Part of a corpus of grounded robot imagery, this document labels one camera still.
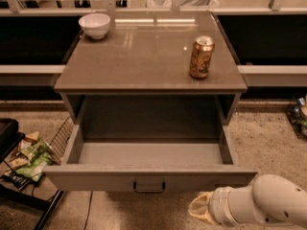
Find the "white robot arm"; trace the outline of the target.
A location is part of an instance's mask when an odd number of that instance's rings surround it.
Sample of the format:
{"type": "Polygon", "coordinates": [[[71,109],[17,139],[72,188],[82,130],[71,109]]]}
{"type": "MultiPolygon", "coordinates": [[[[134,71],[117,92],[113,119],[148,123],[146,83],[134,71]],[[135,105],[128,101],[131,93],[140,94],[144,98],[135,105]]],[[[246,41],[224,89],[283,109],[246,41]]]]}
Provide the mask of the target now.
{"type": "Polygon", "coordinates": [[[191,217],[206,224],[237,227],[307,227],[307,192],[292,181],[264,174],[241,188],[220,187],[204,192],[189,205],[191,217]]]}

